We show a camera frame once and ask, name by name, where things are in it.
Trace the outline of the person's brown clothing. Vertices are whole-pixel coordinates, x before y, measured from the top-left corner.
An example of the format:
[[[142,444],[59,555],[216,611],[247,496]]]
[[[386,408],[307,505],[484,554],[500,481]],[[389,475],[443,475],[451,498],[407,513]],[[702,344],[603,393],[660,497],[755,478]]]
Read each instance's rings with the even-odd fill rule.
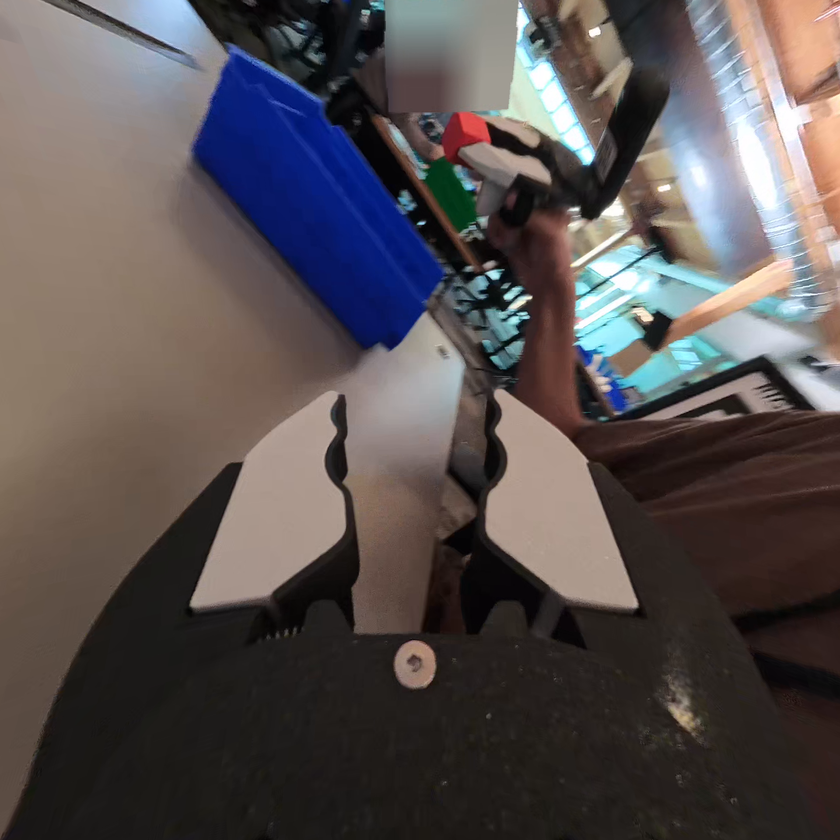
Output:
[[[575,438],[681,546],[752,650],[834,686],[774,688],[838,742],[839,415],[593,424]]]

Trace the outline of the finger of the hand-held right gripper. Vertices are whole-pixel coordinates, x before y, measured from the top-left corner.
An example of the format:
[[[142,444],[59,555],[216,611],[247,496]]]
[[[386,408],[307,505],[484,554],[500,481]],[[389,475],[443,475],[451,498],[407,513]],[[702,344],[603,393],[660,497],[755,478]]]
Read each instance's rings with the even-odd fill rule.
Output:
[[[459,153],[465,168],[482,181],[511,185],[522,177],[537,185],[551,185],[558,144],[525,122],[488,122],[491,145],[477,144]]]

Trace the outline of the grey desk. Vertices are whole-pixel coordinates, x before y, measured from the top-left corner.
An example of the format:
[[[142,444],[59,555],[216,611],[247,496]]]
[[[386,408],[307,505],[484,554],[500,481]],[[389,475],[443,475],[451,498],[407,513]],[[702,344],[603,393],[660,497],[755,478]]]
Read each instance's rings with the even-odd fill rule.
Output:
[[[362,352],[192,144],[224,48],[187,2],[2,2],[1,794],[124,576],[227,463],[345,394],[356,628],[424,622],[464,363],[430,315]]]

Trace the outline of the person's right hand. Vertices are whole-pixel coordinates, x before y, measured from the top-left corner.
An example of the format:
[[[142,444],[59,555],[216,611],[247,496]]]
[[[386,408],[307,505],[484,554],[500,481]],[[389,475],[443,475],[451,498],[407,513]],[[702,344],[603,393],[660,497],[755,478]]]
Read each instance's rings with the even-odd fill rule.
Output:
[[[522,227],[504,222],[501,213],[489,217],[487,236],[505,257],[521,284],[536,293],[571,280],[570,211],[540,209]]]

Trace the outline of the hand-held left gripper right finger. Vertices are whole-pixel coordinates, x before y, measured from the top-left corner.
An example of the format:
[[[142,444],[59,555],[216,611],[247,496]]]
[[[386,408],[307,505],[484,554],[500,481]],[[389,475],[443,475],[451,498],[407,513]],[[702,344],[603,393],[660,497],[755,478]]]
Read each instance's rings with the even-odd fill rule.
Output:
[[[640,603],[595,484],[593,465],[508,392],[486,406],[487,486],[466,567],[466,619],[501,602],[528,621],[570,610],[640,616]]]

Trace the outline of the person's right forearm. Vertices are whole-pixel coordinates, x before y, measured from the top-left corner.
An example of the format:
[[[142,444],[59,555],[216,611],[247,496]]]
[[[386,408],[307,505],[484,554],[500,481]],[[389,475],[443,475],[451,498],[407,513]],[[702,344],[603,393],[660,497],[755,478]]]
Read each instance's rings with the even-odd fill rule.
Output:
[[[586,426],[576,384],[574,280],[556,266],[516,272],[531,300],[514,396],[574,440]]]

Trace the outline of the blue plastic bin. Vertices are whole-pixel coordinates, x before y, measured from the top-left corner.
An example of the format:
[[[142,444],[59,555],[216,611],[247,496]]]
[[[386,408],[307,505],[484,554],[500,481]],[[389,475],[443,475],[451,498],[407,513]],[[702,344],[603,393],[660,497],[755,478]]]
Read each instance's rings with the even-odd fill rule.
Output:
[[[236,45],[193,157],[363,348],[393,350],[444,272],[322,100]]]

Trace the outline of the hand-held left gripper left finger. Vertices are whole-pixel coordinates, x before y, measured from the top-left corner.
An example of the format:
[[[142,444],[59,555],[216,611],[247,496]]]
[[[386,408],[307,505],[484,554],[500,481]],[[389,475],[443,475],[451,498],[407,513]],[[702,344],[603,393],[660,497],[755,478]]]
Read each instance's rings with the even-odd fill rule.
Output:
[[[300,621],[332,600],[353,620],[360,555],[345,397],[325,392],[245,457],[191,598],[195,613],[260,606]]]

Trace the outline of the green plastic bin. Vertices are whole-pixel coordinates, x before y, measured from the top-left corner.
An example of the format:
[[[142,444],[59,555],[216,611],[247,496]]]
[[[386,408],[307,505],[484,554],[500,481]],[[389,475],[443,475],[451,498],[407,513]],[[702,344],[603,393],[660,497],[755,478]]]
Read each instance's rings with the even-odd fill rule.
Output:
[[[445,157],[427,166],[424,184],[458,235],[476,224],[475,194],[465,188],[455,166]]]

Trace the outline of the black framed board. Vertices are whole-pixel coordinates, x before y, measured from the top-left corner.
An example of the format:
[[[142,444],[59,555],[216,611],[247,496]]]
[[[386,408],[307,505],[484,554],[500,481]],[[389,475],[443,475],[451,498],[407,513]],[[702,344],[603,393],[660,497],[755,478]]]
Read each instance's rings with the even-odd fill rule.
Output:
[[[759,413],[815,411],[816,407],[768,358],[760,356],[617,415],[640,419],[742,417]]]

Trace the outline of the red wooden block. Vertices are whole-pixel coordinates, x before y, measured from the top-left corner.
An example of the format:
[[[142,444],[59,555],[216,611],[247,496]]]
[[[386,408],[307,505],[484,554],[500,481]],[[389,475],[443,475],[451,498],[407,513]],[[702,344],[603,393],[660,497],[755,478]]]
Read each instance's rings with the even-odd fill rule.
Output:
[[[446,125],[441,144],[449,163],[467,166],[459,156],[461,150],[477,144],[491,145],[487,121],[474,112],[454,112]]]

